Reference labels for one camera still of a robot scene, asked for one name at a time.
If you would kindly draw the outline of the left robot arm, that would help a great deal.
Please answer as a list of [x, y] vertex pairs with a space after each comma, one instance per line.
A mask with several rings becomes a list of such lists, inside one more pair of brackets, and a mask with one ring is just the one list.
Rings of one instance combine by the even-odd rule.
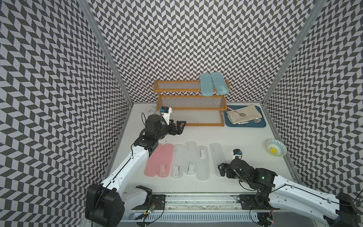
[[132, 192], [125, 193], [125, 188], [156, 150], [159, 140], [166, 135], [182, 134], [186, 121], [174, 122], [169, 117], [169, 113], [150, 115], [126, 159], [102, 183], [94, 183], [87, 189], [85, 218], [91, 224], [116, 227], [124, 213], [138, 207], [146, 210], [156, 207], [152, 189], [138, 185]]

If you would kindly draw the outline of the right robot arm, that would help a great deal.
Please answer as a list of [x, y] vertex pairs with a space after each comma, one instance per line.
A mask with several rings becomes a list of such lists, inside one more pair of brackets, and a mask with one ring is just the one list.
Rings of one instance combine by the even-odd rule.
[[265, 168], [253, 168], [236, 157], [217, 166], [221, 176], [246, 183], [255, 195], [238, 196], [243, 210], [286, 210], [329, 227], [357, 227], [358, 211], [345, 193], [327, 194], [287, 180]]

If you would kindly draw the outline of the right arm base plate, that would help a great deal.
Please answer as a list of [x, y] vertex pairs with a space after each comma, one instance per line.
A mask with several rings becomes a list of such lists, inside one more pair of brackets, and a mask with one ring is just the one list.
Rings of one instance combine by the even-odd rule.
[[269, 204], [267, 195], [240, 194], [237, 196], [237, 200], [241, 204], [242, 210], [280, 210]]

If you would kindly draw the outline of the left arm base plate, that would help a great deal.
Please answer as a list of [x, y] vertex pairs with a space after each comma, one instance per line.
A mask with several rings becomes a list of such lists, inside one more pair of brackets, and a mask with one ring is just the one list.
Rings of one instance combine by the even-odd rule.
[[152, 206], [154, 206], [154, 209], [156, 210], [163, 210], [165, 207], [165, 199], [165, 194], [147, 195], [145, 202], [142, 205], [133, 208], [133, 210], [146, 211], [149, 210]]

